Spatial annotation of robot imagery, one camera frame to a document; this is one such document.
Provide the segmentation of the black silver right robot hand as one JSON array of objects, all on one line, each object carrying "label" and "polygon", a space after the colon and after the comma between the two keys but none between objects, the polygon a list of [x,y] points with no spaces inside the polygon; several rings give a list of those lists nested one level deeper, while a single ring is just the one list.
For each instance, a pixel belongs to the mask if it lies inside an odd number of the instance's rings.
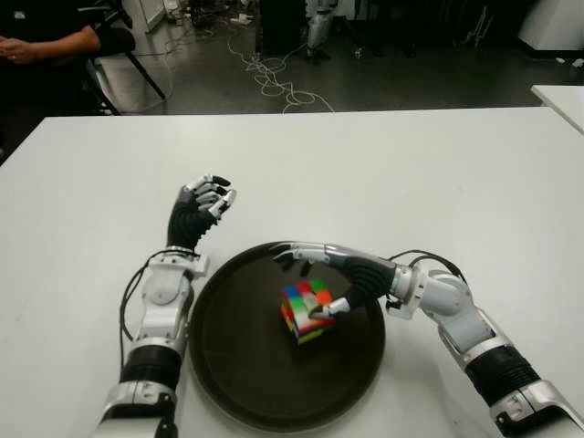
[{"label": "black silver right robot hand", "polygon": [[397,269],[392,261],[333,244],[279,242],[269,248],[269,254],[283,270],[303,261],[301,275],[305,276],[312,265],[321,263],[349,281],[349,289],[341,297],[309,312],[313,319],[337,318],[388,294]]}]

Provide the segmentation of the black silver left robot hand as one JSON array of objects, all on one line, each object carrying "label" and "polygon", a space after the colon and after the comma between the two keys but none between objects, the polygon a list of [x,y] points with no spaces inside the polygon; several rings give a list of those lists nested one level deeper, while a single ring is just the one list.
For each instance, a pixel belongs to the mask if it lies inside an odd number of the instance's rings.
[{"label": "black silver left robot hand", "polygon": [[181,187],[167,226],[167,247],[194,250],[233,205],[236,190],[224,177],[205,174]]}]

